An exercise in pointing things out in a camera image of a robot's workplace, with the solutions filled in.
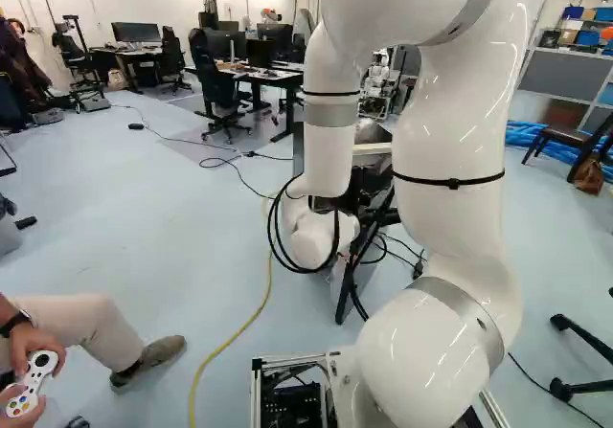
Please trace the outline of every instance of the brown chair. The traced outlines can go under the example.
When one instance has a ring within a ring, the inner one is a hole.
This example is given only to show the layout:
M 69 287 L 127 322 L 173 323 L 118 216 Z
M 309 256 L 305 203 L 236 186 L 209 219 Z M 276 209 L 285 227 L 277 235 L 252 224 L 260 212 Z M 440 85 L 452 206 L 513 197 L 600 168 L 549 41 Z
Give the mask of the brown chair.
M 550 141 L 555 141 L 557 143 L 564 144 L 565 146 L 578 148 L 580 150 L 579 156 L 577 157 L 577 161 L 571 168 L 571 171 L 566 178 L 566 180 L 572 184 L 575 180 L 575 176 L 577 175 L 577 171 L 579 171 L 579 167 L 585 163 L 590 155 L 593 154 L 594 148 L 596 148 L 598 145 L 599 140 L 606 134 L 609 134 L 609 137 L 604 142 L 604 145 L 601 147 L 598 155 L 600 161 L 609 163 L 607 152 L 613 146 L 613 134 L 609 133 L 612 126 L 613 113 L 606 118 L 604 123 L 602 123 L 592 135 L 581 133 L 575 129 L 547 126 L 542 129 L 536 138 L 534 138 L 533 144 L 528 149 L 528 152 L 521 163 L 522 165 L 526 165 L 526 162 L 535 150 L 536 152 L 534 152 L 534 157 L 540 155 L 543 148 L 545 148 L 547 143 Z

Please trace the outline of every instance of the sneaker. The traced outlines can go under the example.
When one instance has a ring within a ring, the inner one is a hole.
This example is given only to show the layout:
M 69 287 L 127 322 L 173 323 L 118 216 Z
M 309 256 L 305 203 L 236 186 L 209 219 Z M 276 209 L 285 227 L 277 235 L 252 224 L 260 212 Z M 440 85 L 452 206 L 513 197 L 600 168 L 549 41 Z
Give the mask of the sneaker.
M 147 345 L 140 358 L 141 366 L 134 373 L 130 376 L 123 376 L 117 372 L 111 373 L 109 377 L 111 388 L 115 392 L 125 390 L 151 369 L 171 364 L 185 350 L 186 346 L 185 337 L 182 335 L 164 337 Z

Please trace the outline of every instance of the monitor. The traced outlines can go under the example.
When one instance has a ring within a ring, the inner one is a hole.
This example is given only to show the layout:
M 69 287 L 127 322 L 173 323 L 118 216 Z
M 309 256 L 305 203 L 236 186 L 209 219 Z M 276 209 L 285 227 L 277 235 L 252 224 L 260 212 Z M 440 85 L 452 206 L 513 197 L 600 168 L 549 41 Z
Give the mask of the monitor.
M 261 40 L 274 40 L 275 50 L 278 54 L 291 50 L 294 28 L 291 24 L 258 23 L 258 38 Z
M 247 57 L 245 33 L 205 29 L 204 34 L 207 37 L 207 48 L 213 58 L 224 60 L 230 59 L 230 40 L 234 41 L 235 57 Z
M 275 42 L 272 40 L 247 40 L 247 57 L 249 65 L 270 68 L 275 55 Z
M 111 23 L 118 42 L 161 42 L 160 30 L 153 23 Z
M 238 32 L 238 21 L 219 21 L 220 31 Z

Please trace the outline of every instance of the controller button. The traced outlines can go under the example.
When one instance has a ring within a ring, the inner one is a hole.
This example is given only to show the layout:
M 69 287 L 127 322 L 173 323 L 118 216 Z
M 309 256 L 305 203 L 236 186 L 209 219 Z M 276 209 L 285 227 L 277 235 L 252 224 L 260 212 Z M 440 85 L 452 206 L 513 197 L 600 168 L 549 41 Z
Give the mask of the controller button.
M 41 354 L 34 360 L 34 363 L 36 364 L 38 368 L 44 368 L 45 366 L 47 366 L 48 362 L 49 362 L 48 354 Z

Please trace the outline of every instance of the white game controller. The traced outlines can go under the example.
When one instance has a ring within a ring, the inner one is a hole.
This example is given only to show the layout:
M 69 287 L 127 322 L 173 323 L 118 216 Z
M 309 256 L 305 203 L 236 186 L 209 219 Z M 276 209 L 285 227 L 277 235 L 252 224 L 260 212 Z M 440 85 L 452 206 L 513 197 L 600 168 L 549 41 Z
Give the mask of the white game controller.
M 38 392 L 45 379 L 53 373 L 57 362 L 57 353 L 54 351 L 42 349 L 30 354 L 28 372 L 12 385 L 23 385 L 26 390 L 8 402 L 5 409 L 7 417 L 22 417 L 38 405 Z

